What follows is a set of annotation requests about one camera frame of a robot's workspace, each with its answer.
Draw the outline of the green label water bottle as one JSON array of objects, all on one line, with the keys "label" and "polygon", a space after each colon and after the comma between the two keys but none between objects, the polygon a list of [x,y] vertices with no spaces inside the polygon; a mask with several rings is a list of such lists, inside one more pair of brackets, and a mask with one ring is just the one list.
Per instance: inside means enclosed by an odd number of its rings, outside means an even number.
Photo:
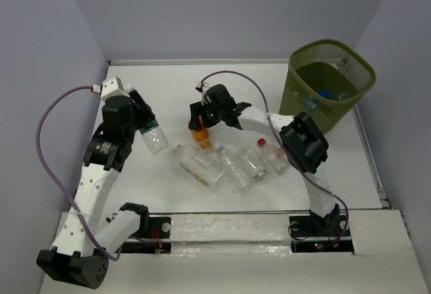
[{"label": "green label water bottle", "polygon": [[[124,86],[124,91],[127,93],[132,88],[135,88],[135,87],[131,84],[126,84]],[[137,106],[135,104],[134,104],[134,106],[135,107],[134,107],[133,113],[134,113],[135,119],[136,119]],[[146,147],[154,155],[157,155],[161,151],[169,148],[168,139],[166,138],[166,135],[164,134],[158,121],[157,121],[157,127],[155,129],[148,131],[146,133],[140,133],[140,134],[142,136],[142,139],[143,139]]]}]

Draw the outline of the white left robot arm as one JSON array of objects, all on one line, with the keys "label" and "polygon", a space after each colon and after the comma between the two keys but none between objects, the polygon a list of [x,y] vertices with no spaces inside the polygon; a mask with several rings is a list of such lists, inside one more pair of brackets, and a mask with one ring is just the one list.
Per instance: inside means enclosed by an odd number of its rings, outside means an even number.
[{"label": "white left robot arm", "polygon": [[136,89],[102,88],[100,98],[102,123],[87,146],[75,194],[48,173],[71,209],[51,247],[39,251],[36,259],[52,280],[89,289],[102,284],[122,245],[130,237],[145,235],[150,226],[146,206],[125,203],[102,231],[97,230],[108,195],[131,154],[135,133],[156,118]]}]

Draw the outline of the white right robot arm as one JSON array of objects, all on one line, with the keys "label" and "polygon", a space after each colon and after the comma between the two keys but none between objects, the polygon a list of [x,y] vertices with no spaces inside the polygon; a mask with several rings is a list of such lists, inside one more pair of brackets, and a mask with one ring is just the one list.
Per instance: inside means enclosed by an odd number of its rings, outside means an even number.
[{"label": "white right robot arm", "polygon": [[196,90],[201,99],[190,105],[189,128],[199,130],[223,122],[238,130],[274,137],[281,143],[281,152],[303,174],[310,217],[302,227],[319,235],[330,232],[337,224],[340,208],[326,176],[329,144],[310,115],[279,115],[247,102],[238,103],[222,84],[200,83]]}]

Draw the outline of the blue label water bottle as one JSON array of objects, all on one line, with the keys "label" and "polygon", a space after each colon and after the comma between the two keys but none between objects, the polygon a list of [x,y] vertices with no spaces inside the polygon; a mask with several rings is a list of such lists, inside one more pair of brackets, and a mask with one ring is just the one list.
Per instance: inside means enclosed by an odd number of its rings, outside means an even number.
[{"label": "blue label water bottle", "polygon": [[317,91],[317,95],[319,97],[322,97],[322,98],[326,99],[326,100],[338,101],[338,94],[335,93],[334,91],[319,90],[319,91]]}]

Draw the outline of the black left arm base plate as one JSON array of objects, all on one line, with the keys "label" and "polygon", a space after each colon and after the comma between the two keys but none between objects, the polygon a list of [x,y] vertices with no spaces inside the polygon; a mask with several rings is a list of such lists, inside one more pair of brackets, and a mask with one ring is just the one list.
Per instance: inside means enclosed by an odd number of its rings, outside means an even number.
[{"label": "black left arm base plate", "polygon": [[146,230],[137,231],[125,241],[122,254],[169,254],[172,219],[169,216],[151,216]]}]

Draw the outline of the orange juice bottle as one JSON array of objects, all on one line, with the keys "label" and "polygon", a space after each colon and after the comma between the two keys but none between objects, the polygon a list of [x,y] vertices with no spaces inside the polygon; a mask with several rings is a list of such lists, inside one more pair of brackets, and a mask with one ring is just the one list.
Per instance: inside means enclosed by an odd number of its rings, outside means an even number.
[{"label": "orange juice bottle", "polygon": [[199,123],[201,125],[201,130],[191,130],[192,137],[197,142],[197,144],[202,149],[209,149],[211,147],[211,142],[209,140],[209,131],[204,127],[202,117],[199,118]]}]

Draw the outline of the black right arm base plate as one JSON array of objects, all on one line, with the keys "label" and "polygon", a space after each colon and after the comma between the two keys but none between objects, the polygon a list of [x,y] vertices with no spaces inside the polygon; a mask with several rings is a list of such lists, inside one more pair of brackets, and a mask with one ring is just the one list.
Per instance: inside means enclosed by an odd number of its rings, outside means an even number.
[{"label": "black right arm base plate", "polygon": [[318,231],[310,225],[310,216],[296,215],[289,217],[288,234],[292,239],[290,245],[293,253],[354,253],[350,230],[338,239],[345,226],[345,215],[335,220],[335,226],[329,231]]}]

